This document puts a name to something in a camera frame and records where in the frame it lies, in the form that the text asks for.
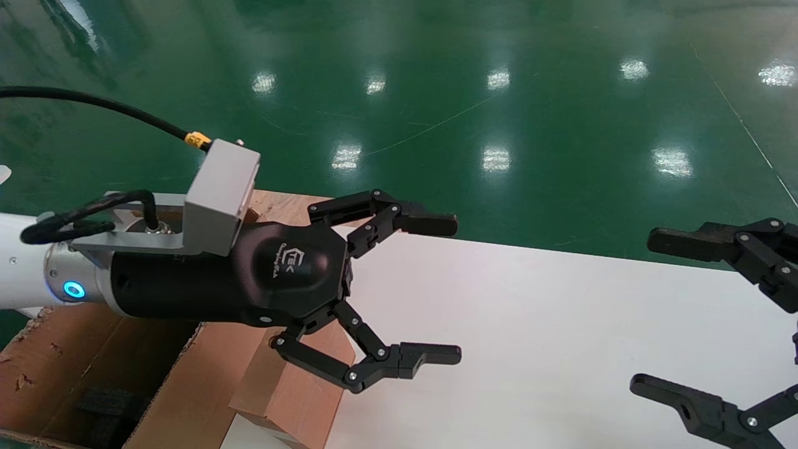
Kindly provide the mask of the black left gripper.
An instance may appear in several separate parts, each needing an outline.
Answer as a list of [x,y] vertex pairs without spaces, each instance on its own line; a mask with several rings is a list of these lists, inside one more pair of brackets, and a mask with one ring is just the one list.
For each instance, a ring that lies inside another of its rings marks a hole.
[[146,319],[321,329],[351,282],[347,243],[328,225],[251,223],[227,256],[115,253],[109,306]]

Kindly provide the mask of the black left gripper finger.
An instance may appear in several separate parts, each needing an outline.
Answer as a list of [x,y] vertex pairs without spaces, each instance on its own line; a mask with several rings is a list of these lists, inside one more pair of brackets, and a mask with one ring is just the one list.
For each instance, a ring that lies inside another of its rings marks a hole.
[[308,213],[311,223],[331,227],[365,221],[347,236],[350,258],[361,258],[397,231],[448,238],[458,229],[456,215],[431,213],[417,201],[399,201],[384,190],[317,202],[308,207]]
[[337,303],[331,314],[364,353],[359,363],[347,365],[303,344],[300,339],[305,327],[296,325],[274,336],[270,347],[288,363],[353,394],[383,379],[411,380],[425,364],[456,365],[462,360],[462,350],[457,345],[384,344],[347,301]]

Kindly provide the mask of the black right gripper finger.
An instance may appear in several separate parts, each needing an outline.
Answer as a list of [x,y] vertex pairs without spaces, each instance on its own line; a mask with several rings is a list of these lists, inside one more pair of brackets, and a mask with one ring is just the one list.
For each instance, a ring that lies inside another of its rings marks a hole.
[[797,413],[796,385],[746,410],[720,396],[647,374],[634,375],[630,391],[675,409],[690,435],[727,448],[782,448],[771,429]]
[[647,239],[654,253],[726,262],[784,312],[797,310],[797,226],[776,218],[735,226],[705,222],[693,232],[654,228]]

